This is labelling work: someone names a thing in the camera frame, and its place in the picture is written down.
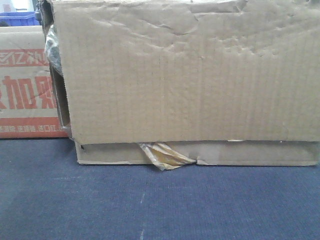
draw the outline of clear tape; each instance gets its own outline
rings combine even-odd
[[[161,171],[173,170],[186,164],[194,164],[197,160],[188,158],[173,150],[163,142],[138,143],[150,161]]]
[[[48,34],[46,35],[44,51],[49,62],[51,63],[51,66],[56,69],[61,76],[63,76],[59,50],[59,39],[57,35],[57,29],[54,24],[51,25]]]

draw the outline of corrugated cardboard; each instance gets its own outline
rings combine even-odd
[[[198,165],[310,166],[319,161],[317,142],[168,142]],[[136,143],[75,144],[80,164],[151,164]]]
[[[41,26],[0,27],[0,138],[66,137]]]
[[[78,143],[320,141],[314,1],[51,5]]]

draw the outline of red printed box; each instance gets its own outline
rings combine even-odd
[[[40,26],[0,28],[0,138],[67,137]]]

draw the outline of cardboard box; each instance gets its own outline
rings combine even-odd
[[[0,27],[0,138],[67,137],[41,26]]]
[[[113,143],[319,142],[319,9],[299,0],[44,1],[44,29],[54,22],[60,44],[58,105],[68,106],[78,154]]]

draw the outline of torn tape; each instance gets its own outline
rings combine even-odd
[[[164,142],[138,144],[151,162],[161,171],[173,170],[185,164],[193,164],[197,162],[197,160],[188,158],[173,150]]]

